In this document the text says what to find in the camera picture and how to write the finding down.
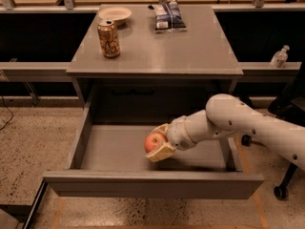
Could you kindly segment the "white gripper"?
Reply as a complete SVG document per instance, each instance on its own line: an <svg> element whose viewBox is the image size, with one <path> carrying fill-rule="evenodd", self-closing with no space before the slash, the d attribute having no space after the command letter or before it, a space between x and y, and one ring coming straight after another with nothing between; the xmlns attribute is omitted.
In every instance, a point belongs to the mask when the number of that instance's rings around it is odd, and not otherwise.
<svg viewBox="0 0 305 229"><path fill-rule="evenodd" d="M158 162L171 157L175 148L186 151L196 146L196 142L190 135L187 125L193 127L192 118L182 115L173 120L170 124L165 123L152 130L153 133L166 135L169 142L151 142L145 145L146 159L151 162Z"/></svg>

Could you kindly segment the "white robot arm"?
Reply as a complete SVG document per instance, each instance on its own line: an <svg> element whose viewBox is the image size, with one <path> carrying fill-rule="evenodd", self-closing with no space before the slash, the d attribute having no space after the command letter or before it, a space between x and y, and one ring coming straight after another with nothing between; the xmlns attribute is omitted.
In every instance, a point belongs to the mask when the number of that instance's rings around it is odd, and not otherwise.
<svg viewBox="0 0 305 229"><path fill-rule="evenodd" d="M175 151L186 151L205 140L216 140L236 132L249 135L305 171L305 128L255 111L229 94L211 97L204 110L163 124L151 135L162 134L146 158L164 160Z"/></svg>

